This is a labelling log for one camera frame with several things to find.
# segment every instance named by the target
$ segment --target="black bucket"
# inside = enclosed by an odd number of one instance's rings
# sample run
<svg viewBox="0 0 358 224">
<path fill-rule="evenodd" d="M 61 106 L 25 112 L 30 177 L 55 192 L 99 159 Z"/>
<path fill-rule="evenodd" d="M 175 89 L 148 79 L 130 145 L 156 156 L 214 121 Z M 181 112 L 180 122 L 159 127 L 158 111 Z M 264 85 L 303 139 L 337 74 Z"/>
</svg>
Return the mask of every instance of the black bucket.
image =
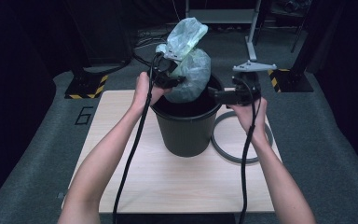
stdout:
<svg viewBox="0 0 358 224">
<path fill-rule="evenodd" d="M 208 87 L 223 90 L 220 80 L 211 75 L 195 101 L 175 104 L 163 96 L 152 106 L 165 147 L 176 156 L 197 156 L 209 145 L 216 112 L 222 105 L 209 95 Z"/>
</svg>

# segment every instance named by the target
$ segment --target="gray floor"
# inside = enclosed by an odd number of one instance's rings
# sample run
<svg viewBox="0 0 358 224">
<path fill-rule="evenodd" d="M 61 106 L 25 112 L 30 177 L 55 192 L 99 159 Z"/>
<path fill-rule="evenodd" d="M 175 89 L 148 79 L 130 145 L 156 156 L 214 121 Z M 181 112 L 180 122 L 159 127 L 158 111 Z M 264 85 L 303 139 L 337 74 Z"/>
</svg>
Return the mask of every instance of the gray floor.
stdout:
<svg viewBox="0 0 358 224">
<path fill-rule="evenodd" d="M 198 47 L 212 59 L 212 71 L 226 87 L 232 86 L 232 66 L 247 61 L 245 33 L 206 35 Z M 265 29 L 255 47 L 259 63 L 290 68 L 293 30 Z M 156 45 L 136 49 L 150 61 Z M 133 89 L 135 79 L 147 67 L 132 60 L 109 75 L 104 91 Z M 304 192 L 318 223 L 358 223 L 358 157 L 339 131 L 324 94 L 312 74 L 314 92 L 276 93 L 267 72 L 259 72 L 268 120 L 282 160 Z M 92 116 L 98 99 L 67 100 L 64 92 L 72 80 L 66 72 L 55 77 L 57 94 L 42 125 L 20 162 L 0 190 L 0 223 L 56 223 L 80 150 L 90 128 L 75 125 L 84 106 Z M 110 223 L 110 215 L 102 215 Z M 248 214 L 247 223 L 278 223 L 273 213 Z"/>
</svg>

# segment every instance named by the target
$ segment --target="wooden table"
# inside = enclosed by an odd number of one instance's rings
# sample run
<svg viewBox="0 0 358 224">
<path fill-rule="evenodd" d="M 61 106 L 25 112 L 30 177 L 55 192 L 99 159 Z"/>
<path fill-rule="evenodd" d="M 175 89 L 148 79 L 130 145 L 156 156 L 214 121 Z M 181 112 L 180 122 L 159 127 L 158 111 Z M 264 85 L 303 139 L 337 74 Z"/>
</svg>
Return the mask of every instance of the wooden table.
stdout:
<svg viewBox="0 0 358 224">
<path fill-rule="evenodd" d="M 106 91 L 96 110 L 75 172 L 93 147 L 129 108 L 134 91 Z M 222 106 L 217 116 L 229 111 Z M 123 158 L 109 182 L 100 204 L 101 213 L 111 213 L 124 166 L 137 127 L 132 132 Z M 240 157 L 245 132 L 236 117 L 222 120 L 214 135 L 219 146 Z M 278 154 L 277 146 L 272 146 Z M 249 148 L 248 158 L 255 157 Z M 132 159 L 119 213 L 228 213 L 242 208 L 241 166 L 226 160 L 210 144 L 192 158 L 173 155 L 161 137 L 156 114 L 149 109 L 143 135 Z M 259 163 L 246 167 L 248 212 L 273 212 L 266 181 Z"/>
</svg>

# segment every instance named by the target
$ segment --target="black device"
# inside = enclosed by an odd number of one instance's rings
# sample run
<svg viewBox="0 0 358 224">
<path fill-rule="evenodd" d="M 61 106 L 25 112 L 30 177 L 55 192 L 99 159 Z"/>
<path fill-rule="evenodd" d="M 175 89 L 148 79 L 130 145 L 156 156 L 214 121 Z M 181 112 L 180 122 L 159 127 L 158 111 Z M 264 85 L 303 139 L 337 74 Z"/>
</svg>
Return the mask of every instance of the black device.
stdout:
<svg viewBox="0 0 358 224">
<path fill-rule="evenodd" d="M 176 87 L 185 81 L 186 77 L 171 77 L 170 74 L 178 65 L 175 61 L 164 58 L 162 52 L 156 53 L 150 71 L 147 73 L 154 83 L 162 89 Z"/>
<path fill-rule="evenodd" d="M 256 72 L 235 74 L 232 83 L 236 85 L 234 91 L 218 91 L 209 87 L 209 94 L 222 105 L 249 105 L 260 99 L 261 87 Z"/>
</svg>

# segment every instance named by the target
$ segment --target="hand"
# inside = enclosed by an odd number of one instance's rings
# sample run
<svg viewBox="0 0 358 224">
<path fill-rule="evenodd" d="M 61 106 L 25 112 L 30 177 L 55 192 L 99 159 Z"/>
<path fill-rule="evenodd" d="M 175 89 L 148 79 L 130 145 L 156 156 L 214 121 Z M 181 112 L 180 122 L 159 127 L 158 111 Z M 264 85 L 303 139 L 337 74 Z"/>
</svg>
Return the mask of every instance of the hand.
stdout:
<svg viewBox="0 0 358 224">
<path fill-rule="evenodd" d="M 256 113 L 257 113 L 257 108 L 258 108 L 259 104 L 261 104 L 261 105 L 260 105 L 260 108 L 258 109 L 258 114 L 255 119 L 255 130 L 253 133 L 253 138 L 267 141 L 266 131 L 265 131 L 265 123 L 266 123 L 265 117 L 266 117 L 266 110 L 267 110 L 267 100 L 264 98 L 260 98 L 259 100 L 255 101 L 255 112 Z M 251 105 L 247 105 L 247 106 L 229 105 L 229 107 L 235 111 L 242 128 L 248 133 L 249 128 L 252 125 L 252 119 L 253 119 L 252 106 Z"/>
<path fill-rule="evenodd" d="M 170 92 L 172 89 L 162 89 L 154 86 L 152 89 L 152 99 L 150 105 L 153 105 L 163 94 Z M 144 108 L 149 91 L 149 76 L 142 72 L 136 80 L 135 93 L 132 99 L 132 105 L 136 108 Z"/>
</svg>

